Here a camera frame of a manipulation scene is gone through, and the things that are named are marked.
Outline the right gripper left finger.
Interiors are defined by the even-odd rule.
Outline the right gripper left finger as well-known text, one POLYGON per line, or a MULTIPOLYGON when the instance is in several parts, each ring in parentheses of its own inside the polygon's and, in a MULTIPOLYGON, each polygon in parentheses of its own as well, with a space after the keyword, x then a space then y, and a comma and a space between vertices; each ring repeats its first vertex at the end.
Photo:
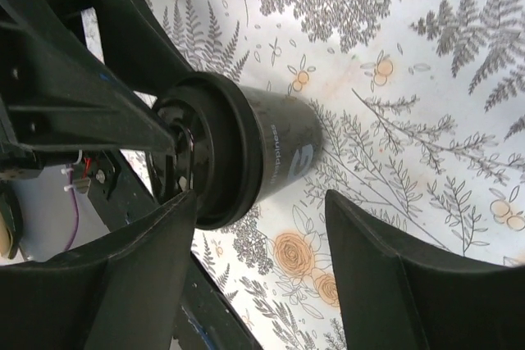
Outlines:
POLYGON ((2 348, 169 348, 195 221, 185 192, 47 261, 3 266, 2 348))

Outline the black coffee cup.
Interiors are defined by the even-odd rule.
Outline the black coffee cup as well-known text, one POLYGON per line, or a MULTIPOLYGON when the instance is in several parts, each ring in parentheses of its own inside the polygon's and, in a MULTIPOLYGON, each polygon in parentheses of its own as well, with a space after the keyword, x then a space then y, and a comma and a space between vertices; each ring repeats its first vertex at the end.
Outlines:
POLYGON ((283 93, 243 88, 262 144, 262 180, 256 201, 303 178, 322 153, 323 134, 315 111, 283 93))

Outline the black coffee cup lid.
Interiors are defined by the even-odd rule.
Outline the black coffee cup lid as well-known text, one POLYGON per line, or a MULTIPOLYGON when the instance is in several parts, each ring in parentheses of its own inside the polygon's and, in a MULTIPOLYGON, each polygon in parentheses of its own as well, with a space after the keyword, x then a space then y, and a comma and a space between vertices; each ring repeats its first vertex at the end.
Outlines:
POLYGON ((194 72, 161 94, 153 111, 175 137, 175 153, 146 155, 153 196, 166 202, 197 195, 200 230, 217 230, 245 216, 262 184, 262 139, 248 99, 217 73, 194 72))

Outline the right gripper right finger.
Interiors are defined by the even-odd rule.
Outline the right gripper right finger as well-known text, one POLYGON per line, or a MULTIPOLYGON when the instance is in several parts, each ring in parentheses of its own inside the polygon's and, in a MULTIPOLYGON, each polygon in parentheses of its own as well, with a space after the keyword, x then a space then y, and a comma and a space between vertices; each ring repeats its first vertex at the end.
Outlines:
POLYGON ((524 269, 447 252, 325 197, 326 230, 351 349, 521 349, 524 269))

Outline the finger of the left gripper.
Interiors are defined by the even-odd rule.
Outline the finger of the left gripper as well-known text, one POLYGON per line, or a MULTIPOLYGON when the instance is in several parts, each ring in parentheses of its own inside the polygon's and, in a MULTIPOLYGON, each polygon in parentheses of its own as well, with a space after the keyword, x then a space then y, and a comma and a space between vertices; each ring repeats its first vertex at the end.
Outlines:
POLYGON ((133 90, 160 96, 193 71, 144 0, 98 0, 106 66, 133 90))
POLYGON ((141 93, 105 64, 98 0, 1 0, 3 141, 36 152, 174 152, 141 93))

